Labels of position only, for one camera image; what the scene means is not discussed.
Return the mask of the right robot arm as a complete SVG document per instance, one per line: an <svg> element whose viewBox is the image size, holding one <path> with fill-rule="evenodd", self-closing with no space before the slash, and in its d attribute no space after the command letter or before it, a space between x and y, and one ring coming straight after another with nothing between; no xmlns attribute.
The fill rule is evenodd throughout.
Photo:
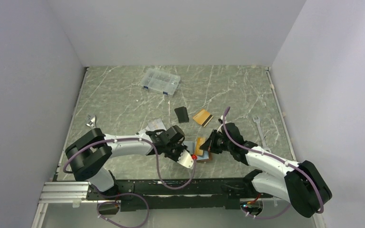
<svg viewBox="0 0 365 228"><path fill-rule="evenodd" d="M243 179L243 192L248 197L266 193L283 199L306 218L320 212L332 199L331 190L312 162L274 155L244 140L234 123L225 124L221 131L213 130L200 149L214 154L229 152L236 161L254 167Z"/></svg>

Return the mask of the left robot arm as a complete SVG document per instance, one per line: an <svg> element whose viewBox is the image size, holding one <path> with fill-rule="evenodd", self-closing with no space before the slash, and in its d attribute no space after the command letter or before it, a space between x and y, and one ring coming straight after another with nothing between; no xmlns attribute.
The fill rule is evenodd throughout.
<svg viewBox="0 0 365 228"><path fill-rule="evenodd" d="M166 158L193 169L194 159L183 144L185 135L174 125L167 130L156 129L135 135L109 135L93 128L65 150L67 161L63 172L73 174L77 181L88 181L105 199L117 195L113 174L104 168L109 159L129 155L164 155Z"/></svg>

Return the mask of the brown leather card holder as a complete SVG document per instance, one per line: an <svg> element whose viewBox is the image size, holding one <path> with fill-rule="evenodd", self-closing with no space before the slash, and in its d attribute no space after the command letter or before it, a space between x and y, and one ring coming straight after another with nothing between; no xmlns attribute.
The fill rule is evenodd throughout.
<svg viewBox="0 0 365 228"><path fill-rule="evenodd" d="M206 151L200 149L200 146L205 143L204 137L198 137L195 141L185 141L183 145L187 146L187 150L191 155L195 155L197 157L198 162L209 162L212 160L211 154Z"/></svg>

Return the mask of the silver credit card stack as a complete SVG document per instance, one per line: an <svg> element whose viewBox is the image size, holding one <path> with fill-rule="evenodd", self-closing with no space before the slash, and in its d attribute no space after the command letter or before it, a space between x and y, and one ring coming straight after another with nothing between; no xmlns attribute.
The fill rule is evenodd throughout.
<svg viewBox="0 0 365 228"><path fill-rule="evenodd" d="M166 127L161 119L155 119L147 124L147 126L141 129L137 134L143 134L147 131L166 130Z"/></svg>

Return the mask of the single orange credit card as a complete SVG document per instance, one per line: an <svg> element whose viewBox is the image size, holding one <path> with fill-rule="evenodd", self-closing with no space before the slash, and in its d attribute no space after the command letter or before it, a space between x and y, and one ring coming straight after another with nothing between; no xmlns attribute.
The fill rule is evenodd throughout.
<svg viewBox="0 0 365 228"><path fill-rule="evenodd" d="M200 147L205 143L206 138L205 137L198 137L195 144L195 151L194 155L196 156L203 156L204 150Z"/></svg>

